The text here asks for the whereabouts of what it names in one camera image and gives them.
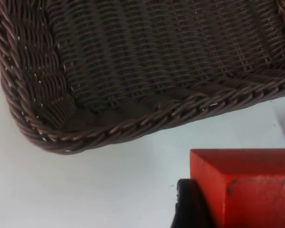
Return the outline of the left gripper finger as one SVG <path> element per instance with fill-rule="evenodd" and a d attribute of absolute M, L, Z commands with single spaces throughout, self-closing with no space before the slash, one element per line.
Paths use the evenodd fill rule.
<path fill-rule="evenodd" d="M 219 228 L 220 186 L 201 179 L 180 179 L 172 228 Z"/>

